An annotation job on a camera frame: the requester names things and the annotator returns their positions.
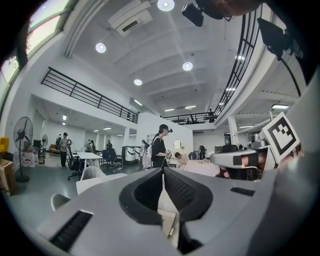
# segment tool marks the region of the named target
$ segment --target standing fan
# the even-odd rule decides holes
[[[42,148],[44,149],[48,145],[48,136],[45,134],[42,136]]]
[[[14,127],[13,139],[16,148],[19,150],[19,164],[20,164],[20,176],[17,176],[15,180],[17,182],[27,182],[30,180],[29,176],[23,175],[21,165],[21,152],[24,151],[25,142],[30,143],[34,134],[34,129],[31,120],[24,116],[21,117]]]

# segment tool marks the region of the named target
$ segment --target black metal railing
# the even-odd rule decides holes
[[[120,118],[126,119],[133,123],[138,123],[137,113],[116,103],[112,99],[103,96],[99,92],[92,90],[91,88],[55,70],[52,67],[48,68],[48,72],[46,73],[41,84],[98,109],[114,114]]]
[[[217,116],[214,112],[204,112],[195,114],[181,114],[166,116],[165,119],[172,121],[179,125],[194,125],[194,124],[205,124],[213,123]]]
[[[239,47],[232,67],[231,75],[226,84],[221,99],[214,112],[218,116],[226,107],[241,79],[243,78],[259,35],[258,18],[262,17],[262,4],[253,12],[242,16],[242,28]]]

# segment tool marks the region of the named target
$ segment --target cable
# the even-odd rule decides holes
[[[292,73],[291,69],[289,68],[289,66],[287,65],[287,63],[284,61],[283,58],[280,58],[280,61],[283,63],[283,65],[286,67],[286,69],[289,71],[291,77],[292,77],[292,80],[294,82],[294,85],[295,85],[295,88],[296,88],[296,92],[298,93],[298,96],[300,97],[301,96],[301,92],[300,92],[300,89],[299,89],[299,86],[298,86],[298,83],[295,79],[295,76],[294,74]]]

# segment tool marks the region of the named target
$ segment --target fan blade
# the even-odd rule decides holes
[[[27,121],[28,119],[25,120],[24,129],[23,129],[24,131],[26,130],[26,127],[27,127]]]

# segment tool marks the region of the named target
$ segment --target vent slot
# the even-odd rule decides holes
[[[50,240],[52,244],[67,252],[76,241],[93,215],[78,211],[63,228]]]
[[[123,31],[123,32],[126,32],[127,30],[133,28],[135,25],[138,25],[138,21],[136,21],[136,20],[135,20],[134,22],[130,23],[128,26],[124,27],[124,28],[122,29],[122,31]]]

